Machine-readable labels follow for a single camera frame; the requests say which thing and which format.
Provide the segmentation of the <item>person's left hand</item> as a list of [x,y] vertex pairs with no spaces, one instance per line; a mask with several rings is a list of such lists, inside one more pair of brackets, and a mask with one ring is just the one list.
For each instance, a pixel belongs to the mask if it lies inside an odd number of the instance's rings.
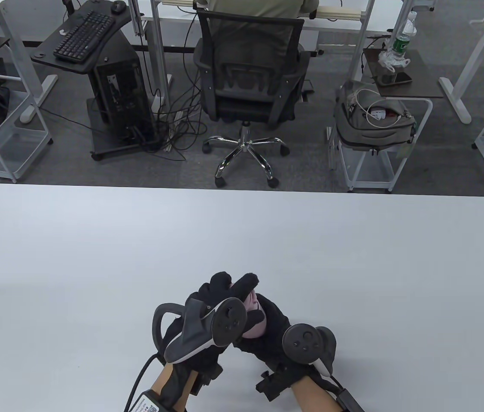
[[218,357],[240,338],[263,335],[267,320],[254,289],[258,277],[246,273],[236,282],[219,272],[191,294],[165,335],[156,339],[166,363],[214,377]]

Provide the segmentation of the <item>person's right hand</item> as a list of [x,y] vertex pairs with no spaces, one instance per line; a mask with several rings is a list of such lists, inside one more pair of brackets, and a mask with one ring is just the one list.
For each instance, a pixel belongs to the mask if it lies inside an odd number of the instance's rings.
[[275,303],[263,295],[257,294],[257,300],[267,320],[265,331],[258,338],[240,338],[234,342],[234,347],[240,351],[251,353],[263,361],[274,372],[274,376],[280,378],[284,386],[291,387],[301,379],[309,377],[324,390],[330,387],[330,383],[320,376],[316,368],[296,363],[285,355],[282,339],[290,327],[289,318],[279,310]]

